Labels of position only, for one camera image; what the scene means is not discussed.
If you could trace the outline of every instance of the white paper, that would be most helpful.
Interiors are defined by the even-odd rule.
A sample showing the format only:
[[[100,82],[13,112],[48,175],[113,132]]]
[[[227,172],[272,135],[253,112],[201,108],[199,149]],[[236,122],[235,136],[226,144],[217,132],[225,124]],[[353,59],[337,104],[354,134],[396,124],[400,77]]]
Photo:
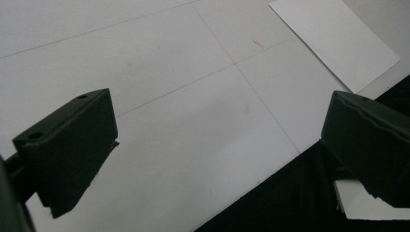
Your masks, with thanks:
[[[359,181],[337,180],[335,187],[340,205],[349,219],[410,219],[410,209],[394,208],[380,198],[374,198]]]
[[[270,6],[353,93],[400,59],[340,0],[278,0]]]

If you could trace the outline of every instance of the white table surface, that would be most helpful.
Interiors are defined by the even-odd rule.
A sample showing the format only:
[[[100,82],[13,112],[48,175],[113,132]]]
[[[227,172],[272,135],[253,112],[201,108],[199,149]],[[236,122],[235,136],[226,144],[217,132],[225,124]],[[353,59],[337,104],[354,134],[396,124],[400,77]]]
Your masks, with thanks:
[[[70,213],[38,231],[191,231],[320,137],[346,88],[269,0],[0,2],[0,153],[83,93],[110,88],[120,147]],[[345,0],[410,74],[410,1]]]

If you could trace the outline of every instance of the red mark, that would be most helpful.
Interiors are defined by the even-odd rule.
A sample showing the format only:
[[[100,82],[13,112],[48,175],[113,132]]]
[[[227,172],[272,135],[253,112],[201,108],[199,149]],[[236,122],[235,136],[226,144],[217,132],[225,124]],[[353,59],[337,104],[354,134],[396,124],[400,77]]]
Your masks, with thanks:
[[[255,44],[257,44],[260,48],[262,48],[263,49],[263,45],[261,44],[261,43],[259,43],[258,41],[256,41],[256,40],[253,40],[253,42],[255,43]]]

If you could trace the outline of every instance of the mounting hole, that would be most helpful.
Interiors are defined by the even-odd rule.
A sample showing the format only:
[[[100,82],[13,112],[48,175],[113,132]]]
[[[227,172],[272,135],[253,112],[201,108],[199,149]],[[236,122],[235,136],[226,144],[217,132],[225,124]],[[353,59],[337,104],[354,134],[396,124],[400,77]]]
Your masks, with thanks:
[[[39,137],[41,137],[41,136],[43,136],[43,134],[42,134],[41,132],[34,132],[34,133],[28,135],[28,138],[30,138],[30,139],[37,139],[37,138],[39,138]]]

